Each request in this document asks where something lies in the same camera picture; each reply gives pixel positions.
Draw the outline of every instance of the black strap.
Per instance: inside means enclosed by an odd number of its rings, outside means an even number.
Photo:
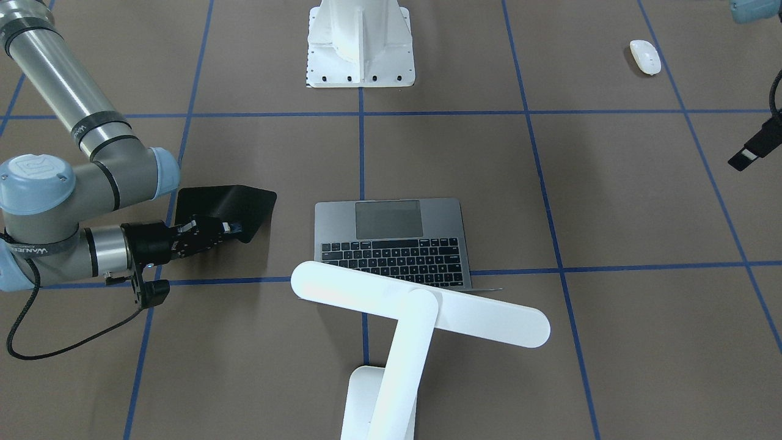
[[[76,145],[79,146],[79,144],[81,144],[81,140],[87,135],[87,133],[91,132],[97,127],[100,127],[101,125],[110,124],[112,122],[121,122],[128,127],[131,126],[131,124],[127,122],[127,119],[125,119],[125,116],[122,116],[122,113],[118,111],[99,111],[98,113],[93,113],[87,117],[82,118],[81,121],[78,121],[76,125],[70,129],[70,137],[73,138]]]
[[[21,258],[46,257],[49,255],[60,254],[69,251],[76,246],[78,241],[78,231],[65,240],[57,243],[30,244],[30,243],[8,243],[8,248],[14,254]]]
[[[5,26],[0,28],[0,41],[3,41],[5,44],[5,53],[13,58],[11,56],[11,41],[21,34],[35,29],[48,29],[59,35],[54,26],[42,18],[32,16],[17,18],[9,21]]]

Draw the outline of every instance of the blue tape line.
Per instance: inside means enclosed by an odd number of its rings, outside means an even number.
[[[687,110],[690,114],[765,114],[768,109],[698,109]],[[633,110],[633,109],[585,109],[585,110],[443,110],[443,111],[368,111],[364,116],[481,116],[481,115],[508,115],[508,114],[681,114],[682,110]],[[183,118],[187,113],[150,113],[150,114],[126,114],[128,119],[165,119]],[[193,113],[190,117],[197,118],[226,118],[226,117],[356,117],[358,112],[353,111],[322,111],[322,112],[268,112],[268,113]],[[57,119],[53,114],[21,114],[8,115],[8,120],[36,120]]]
[[[749,265],[758,267],[782,266],[782,260],[750,261]],[[653,270],[683,270],[683,269],[714,269],[714,268],[740,268],[744,267],[742,261],[715,261],[711,263],[682,263],[668,265],[618,265],[618,266],[583,266],[538,269],[484,269],[472,270],[470,276],[495,276],[495,275],[540,275],[546,273],[584,273],[584,272],[624,272],[624,271],[653,271]],[[203,284],[255,284],[255,283],[290,283],[290,276],[261,276],[251,278],[213,278],[200,280],[170,280],[172,286],[198,286]],[[127,287],[128,283],[107,286],[104,283],[64,283],[43,287],[50,290],[65,289],[111,289],[115,287]]]
[[[361,313],[361,340],[364,349],[364,365],[369,365],[369,315]]]
[[[778,261],[750,261],[750,266],[782,266],[782,260]]]
[[[364,88],[358,88],[358,193],[359,200],[365,199],[364,184]],[[369,365],[369,318],[361,313],[361,340],[364,350],[364,365]]]
[[[19,98],[19,93],[22,91],[22,84],[24,84],[24,74],[19,76],[19,80],[16,82],[16,88],[13,90],[13,96],[11,96],[11,102],[8,104],[8,109],[5,110],[5,117],[2,120],[2,123],[0,123],[0,137],[2,137],[2,134],[5,132],[5,127],[8,125],[8,121],[11,119],[11,112],[13,112],[13,107],[16,105],[16,100]]]
[[[125,431],[122,439],[129,440],[131,429],[133,428],[133,416],[136,413],[136,402],[138,401],[138,388],[142,382],[142,371],[144,370],[144,361],[146,360],[146,348],[149,343],[149,330],[152,328],[152,316],[155,308],[147,309],[147,319],[144,324],[144,336],[142,337],[142,346],[138,350],[138,363],[136,364],[136,375],[133,379],[133,391],[131,392],[131,403],[127,409],[127,419],[125,420]]]
[[[203,65],[203,57],[206,52],[206,41],[209,37],[209,28],[212,22],[212,11],[214,9],[214,0],[209,1],[209,9],[206,11],[206,23],[204,24],[203,36],[201,38],[201,48],[199,50],[198,63],[195,66],[195,77],[193,78],[193,86],[190,94],[190,104],[188,104],[188,115],[185,120],[185,128],[182,132],[182,142],[179,146],[179,157],[177,163],[181,165],[182,157],[185,155],[185,146],[187,145],[188,132],[190,130],[190,121],[192,119],[193,107],[196,103],[196,93],[198,92],[198,82],[201,76],[201,66]],[[168,204],[168,213],[166,216],[166,224],[171,224],[171,218],[174,215],[174,199],[175,195],[172,194],[170,202]],[[163,266],[158,266],[155,271],[155,280],[160,279],[160,275],[163,271]],[[149,332],[152,328],[152,317],[154,308],[149,310],[147,314],[147,324],[144,327],[144,336],[142,338],[141,351],[138,354],[138,365],[136,366],[136,376],[133,382],[133,393],[131,394],[131,403],[127,410],[127,421],[125,422],[125,435],[124,440],[128,440],[131,435],[131,429],[133,426],[133,416],[136,408],[136,401],[138,399],[138,389],[141,385],[142,371],[144,370],[144,358],[146,356],[147,341],[149,340]]]
[[[355,111],[310,111],[276,113],[193,113],[192,117],[356,117]]]
[[[513,30],[511,29],[511,20],[508,16],[508,4],[505,0],[502,0],[502,9],[503,14],[505,15],[505,27],[508,29],[508,40],[511,44],[511,53],[513,55],[513,64],[516,69],[516,78],[518,80],[518,90],[521,93],[522,96],[522,103],[524,105],[524,111],[526,112],[525,117],[527,120],[527,128],[529,130],[529,141],[533,148],[533,156],[535,157],[535,168],[538,173],[538,178],[540,179],[540,192],[543,196],[543,204],[546,208],[546,216],[548,219],[548,227],[549,231],[551,233],[551,241],[554,245],[554,256],[557,259],[557,269],[559,270],[559,279],[560,283],[562,285],[562,292],[565,295],[565,305],[568,309],[568,317],[570,319],[570,330],[572,332],[573,336],[573,344],[576,348],[576,356],[578,357],[579,361],[579,368],[581,370],[581,380],[583,382],[584,387],[584,395],[586,396],[586,403],[589,408],[590,413],[590,419],[592,421],[592,430],[594,432],[594,437],[596,440],[600,440],[600,428],[597,424],[597,414],[594,410],[594,404],[592,399],[592,391],[589,385],[589,377],[587,376],[587,367],[583,359],[583,352],[581,350],[581,339],[579,337],[579,331],[578,326],[576,325],[576,316],[573,312],[572,303],[570,301],[570,292],[568,289],[568,282],[565,279],[565,272],[562,271],[562,256],[560,255],[559,250],[559,242],[557,240],[557,232],[556,228],[554,227],[554,217],[551,214],[551,204],[548,200],[548,194],[546,191],[546,182],[543,178],[543,168],[540,165],[540,155],[538,154],[537,149],[537,142],[535,140],[535,132],[533,130],[533,123],[532,118],[529,114],[529,105],[527,103],[527,96],[524,89],[524,81],[522,80],[522,69],[519,66],[518,62],[518,56],[516,52],[516,44],[515,40],[513,39]]]
[[[127,119],[175,119],[187,117],[187,113],[138,113],[138,114],[126,114]]]
[[[53,114],[21,114],[21,115],[9,115],[6,119],[9,121],[11,120],[22,120],[22,121],[28,121],[28,120],[50,120],[54,121],[57,119],[57,116]]]
[[[649,33],[651,34],[652,41],[654,41],[655,47],[657,48],[658,53],[660,55],[660,62],[665,67],[665,72],[668,74],[668,79],[671,81],[671,86],[673,86],[673,92],[676,94],[676,99],[679,101],[679,105],[681,106],[681,109],[683,111],[684,118],[685,120],[687,120],[687,127],[690,128],[692,139],[695,141],[695,146],[698,149],[698,154],[701,156],[701,161],[703,162],[703,166],[706,170],[708,180],[711,182],[712,188],[714,189],[714,194],[716,195],[717,200],[719,201],[719,207],[723,210],[723,214],[725,215],[725,220],[728,224],[728,227],[730,228],[730,234],[734,238],[734,242],[736,244],[736,248],[738,249],[739,255],[741,256],[741,260],[744,263],[744,267],[747,269],[747,275],[749,276],[750,283],[752,284],[752,288],[755,289],[755,295],[758,298],[758,302],[760,303],[760,307],[763,310],[763,314],[766,316],[766,321],[769,324],[769,328],[771,329],[771,334],[773,335],[774,340],[777,343],[777,349],[780,351],[780,353],[782,353],[782,337],[780,337],[779,331],[777,330],[777,326],[774,324],[774,320],[771,316],[771,313],[769,312],[768,306],[766,305],[766,300],[763,298],[763,294],[760,291],[760,287],[755,281],[755,274],[752,273],[752,266],[749,264],[749,260],[747,259],[747,255],[744,252],[744,248],[741,246],[741,241],[738,238],[738,233],[736,232],[736,228],[734,227],[733,220],[730,219],[730,213],[728,212],[727,206],[725,205],[725,200],[723,199],[723,196],[719,191],[719,187],[717,186],[717,182],[714,179],[714,174],[712,173],[712,169],[708,165],[708,160],[706,159],[706,155],[703,152],[701,141],[698,138],[698,134],[695,132],[695,127],[692,125],[692,120],[690,119],[690,115],[687,112],[687,108],[684,106],[684,101],[681,97],[681,94],[679,93],[679,88],[676,87],[676,82],[673,80],[673,74],[671,73],[668,63],[665,61],[665,56],[662,53],[662,48],[660,47],[659,41],[657,39],[657,35],[655,34],[655,30],[652,28],[651,21],[649,20],[649,15],[646,14],[644,3],[641,0],[637,0],[637,2],[638,2],[638,7],[640,8],[640,11],[644,16],[644,20],[646,21],[646,25],[649,28]]]
[[[257,284],[257,283],[290,283],[290,276],[261,276],[257,278],[215,278],[209,280],[174,280],[172,286],[203,286],[209,284]]]

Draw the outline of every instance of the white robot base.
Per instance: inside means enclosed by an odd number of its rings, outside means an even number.
[[[410,12],[396,0],[323,0],[309,24],[308,87],[415,83]]]

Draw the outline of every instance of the white arm segment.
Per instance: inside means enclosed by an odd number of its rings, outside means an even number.
[[[439,302],[435,328],[527,348],[540,347],[551,334],[548,318],[536,308],[315,261],[296,267],[291,286],[302,299],[391,319],[399,319],[402,294],[425,289]]]
[[[437,319],[437,299],[427,290],[401,294],[399,322],[380,384],[369,440],[403,438],[410,423],[418,384]]]

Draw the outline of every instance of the white pedestal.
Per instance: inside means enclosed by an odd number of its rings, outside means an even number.
[[[307,86],[415,83],[410,12],[396,0],[323,0],[309,23]]]
[[[340,440],[366,440],[369,436],[369,424],[378,401],[384,371],[385,368],[377,366],[360,366],[350,375]],[[407,425],[404,440],[413,440],[415,407],[413,403],[413,412],[410,414],[410,424]]]

